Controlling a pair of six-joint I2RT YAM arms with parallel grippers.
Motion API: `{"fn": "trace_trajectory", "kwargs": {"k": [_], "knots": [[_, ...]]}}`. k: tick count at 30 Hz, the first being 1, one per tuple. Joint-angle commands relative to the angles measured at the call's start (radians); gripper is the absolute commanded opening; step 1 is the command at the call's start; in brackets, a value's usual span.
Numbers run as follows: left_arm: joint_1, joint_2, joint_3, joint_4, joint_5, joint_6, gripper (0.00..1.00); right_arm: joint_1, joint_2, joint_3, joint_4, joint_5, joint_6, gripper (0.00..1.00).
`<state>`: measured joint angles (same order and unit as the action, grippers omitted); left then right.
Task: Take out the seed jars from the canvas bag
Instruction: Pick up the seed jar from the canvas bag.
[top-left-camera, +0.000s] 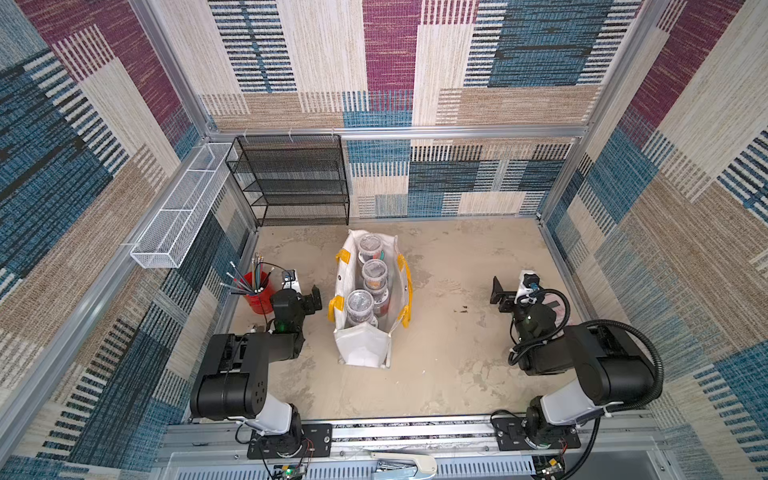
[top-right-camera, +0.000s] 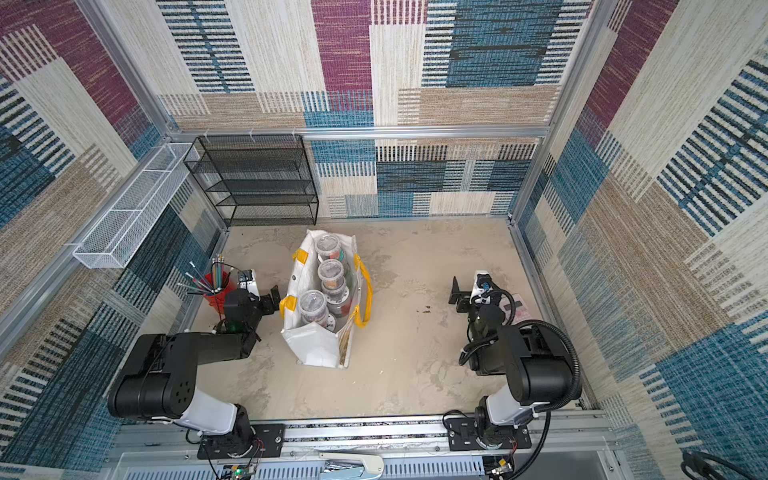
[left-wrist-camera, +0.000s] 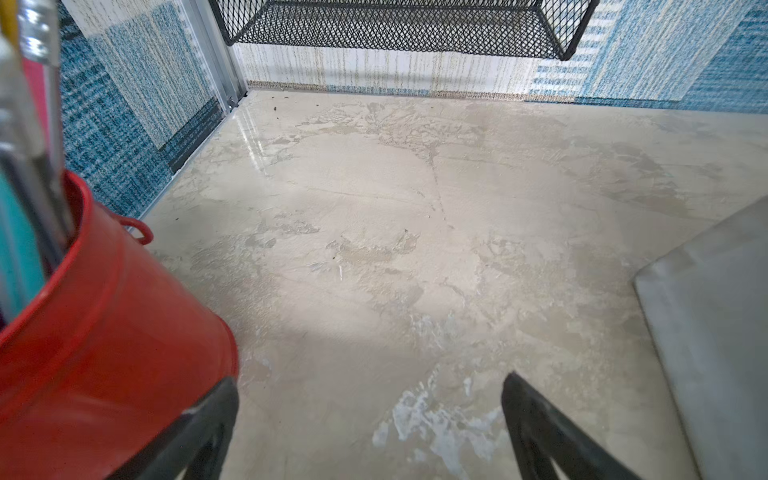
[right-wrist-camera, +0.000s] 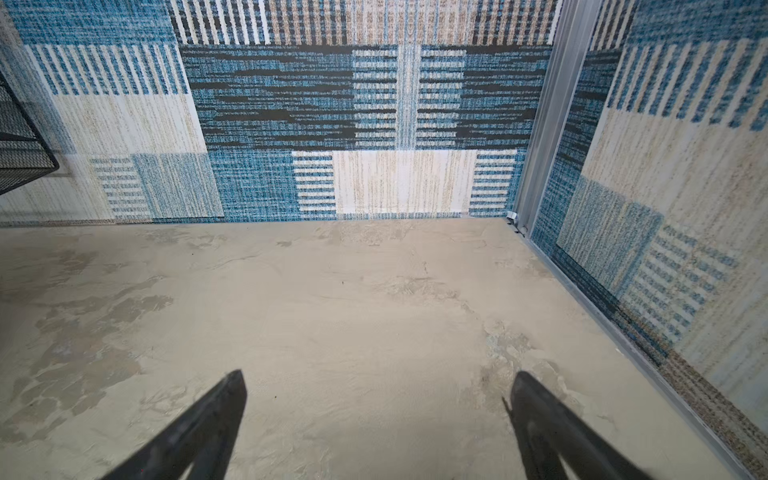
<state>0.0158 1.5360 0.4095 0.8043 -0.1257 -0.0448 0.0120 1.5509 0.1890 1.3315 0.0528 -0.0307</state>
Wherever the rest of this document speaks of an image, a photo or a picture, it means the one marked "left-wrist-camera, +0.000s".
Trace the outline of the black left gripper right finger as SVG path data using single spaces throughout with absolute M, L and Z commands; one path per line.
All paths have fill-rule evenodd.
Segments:
M 501 406 L 523 479 L 639 479 L 516 372 Z

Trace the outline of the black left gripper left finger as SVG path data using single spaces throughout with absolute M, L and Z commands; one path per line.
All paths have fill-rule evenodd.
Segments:
M 226 377 L 110 477 L 218 479 L 238 408 L 236 383 Z

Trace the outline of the white canvas tote bag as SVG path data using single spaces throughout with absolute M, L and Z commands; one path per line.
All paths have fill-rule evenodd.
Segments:
M 701 477 L 766 478 L 767 200 L 633 283 Z

